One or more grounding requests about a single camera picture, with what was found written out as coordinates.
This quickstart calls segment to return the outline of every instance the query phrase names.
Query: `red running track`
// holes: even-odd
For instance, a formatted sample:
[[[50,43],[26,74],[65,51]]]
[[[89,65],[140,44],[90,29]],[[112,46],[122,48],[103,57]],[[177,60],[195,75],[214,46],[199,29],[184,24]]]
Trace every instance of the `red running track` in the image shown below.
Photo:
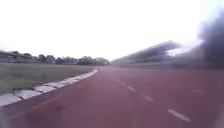
[[[0,109],[2,128],[223,128],[224,72],[100,68]]]

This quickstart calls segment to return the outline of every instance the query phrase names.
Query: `track curb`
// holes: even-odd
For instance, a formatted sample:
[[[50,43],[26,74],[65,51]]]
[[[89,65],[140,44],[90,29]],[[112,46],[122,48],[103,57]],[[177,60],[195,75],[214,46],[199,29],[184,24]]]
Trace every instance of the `track curb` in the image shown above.
[[[52,90],[60,89],[61,87],[74,84],[78,81],[81,81],[93,76],[97,72],[98,70],[95,68],[91,72],[78,75],[75,77],[66,78],[62,81],[49,82],[49,83],[42,84],[40,86],[32,87],[30,89],[12,91],[10,93],[2,94],[0,95],[0,107],[6,106],[12,103],[20,102],[20,101],[29,99],[31,97],[39,96],[41,94],[50,92]]]

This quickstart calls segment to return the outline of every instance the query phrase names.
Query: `sky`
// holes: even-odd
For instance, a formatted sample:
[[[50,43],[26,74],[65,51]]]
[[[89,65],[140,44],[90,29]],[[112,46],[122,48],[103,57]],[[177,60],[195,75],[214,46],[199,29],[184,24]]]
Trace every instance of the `sky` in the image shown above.
[[[1,0],[0,50],[113,60],[166,40],[192,47],[222,0]]]

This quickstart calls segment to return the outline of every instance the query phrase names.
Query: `running track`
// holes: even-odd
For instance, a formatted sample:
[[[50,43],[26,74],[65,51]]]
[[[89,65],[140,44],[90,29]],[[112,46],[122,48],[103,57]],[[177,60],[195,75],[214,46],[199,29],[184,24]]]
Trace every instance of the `running track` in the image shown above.
[[[224,72],[99,68],[0,109],[3,128],[223,128]]]

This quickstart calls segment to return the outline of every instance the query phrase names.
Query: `tree line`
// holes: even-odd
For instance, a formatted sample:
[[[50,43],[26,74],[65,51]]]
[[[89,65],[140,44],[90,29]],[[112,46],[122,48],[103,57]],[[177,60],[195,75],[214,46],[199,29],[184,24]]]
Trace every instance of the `tree line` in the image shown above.
[[[77,65],[109,65],[109,60],[97,57],[92,58],[90,56],[83,56],[81,58],[74,57],[54,57],[53,55],[40,54],[38,56],[33,56],[30,53],[21,54],[18,51],[11,52],[14,55],[14,59],[23,58],[26,60],[32,60],[30,62],[39,63],[52,63],[52,64],[77,64]]]

